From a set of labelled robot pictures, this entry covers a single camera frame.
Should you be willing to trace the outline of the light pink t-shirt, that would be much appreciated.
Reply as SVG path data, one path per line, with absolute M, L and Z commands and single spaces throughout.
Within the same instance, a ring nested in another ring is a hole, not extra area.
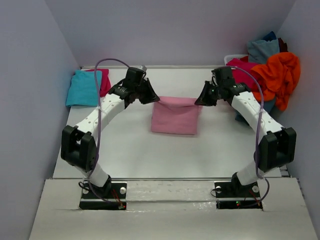
M 202 107 L 195 98 L 161 96 L 153 104 L 150 131 L 161 134 L 196 135 Z

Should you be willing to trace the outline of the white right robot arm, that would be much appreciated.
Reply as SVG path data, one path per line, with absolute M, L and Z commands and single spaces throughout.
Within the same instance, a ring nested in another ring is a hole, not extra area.
M 205 81 L 195 105 L 216 106 L 224 100 L 236 110 L 255 132 L 253 160 L 242 170 L 234 173 L 229 182 L 215 185 L 216 198 L 245 198 L 257 190 L 258 180 L 294 160 L 296 131 L 285 128 L 264 109 L 264 100 L 257 101 L 251 89 L 243 82 L 236 83 L 232 67 L 223 66 L 211 71 L 212 78 Z

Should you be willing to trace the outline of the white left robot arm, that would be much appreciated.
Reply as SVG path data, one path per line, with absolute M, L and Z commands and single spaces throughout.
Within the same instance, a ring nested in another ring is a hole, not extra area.
M 61 158 L 82 172 L 89 191 L 100 199 L 105 199 L 112 188 L 110 175 L 98 163 L 102 130 L 135 100 L 142 105 L 160 100 L 144 65 L 129 67 L 124 79 L 98 101 L 98 106 L 85 119 L 62 130 Z

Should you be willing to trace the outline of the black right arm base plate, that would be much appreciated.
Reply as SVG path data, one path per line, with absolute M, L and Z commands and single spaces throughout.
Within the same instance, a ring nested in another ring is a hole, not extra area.
M 210 194 L 218 210 L 263 209 L 257 182 L 235 189 L 230 181 L 218 181 Z

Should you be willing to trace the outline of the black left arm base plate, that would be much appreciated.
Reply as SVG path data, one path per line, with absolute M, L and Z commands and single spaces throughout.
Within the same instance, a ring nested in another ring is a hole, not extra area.
M 96 187 L 90 189 L 88 182 L 80 181 L 78 186 L 81 188 L 81 195 L 78 207 L 81 210 L 106 210 L 106 211 L 125 211 L 127 209 L 127 182 L 112 181 L 110 188 L 100 191 Z

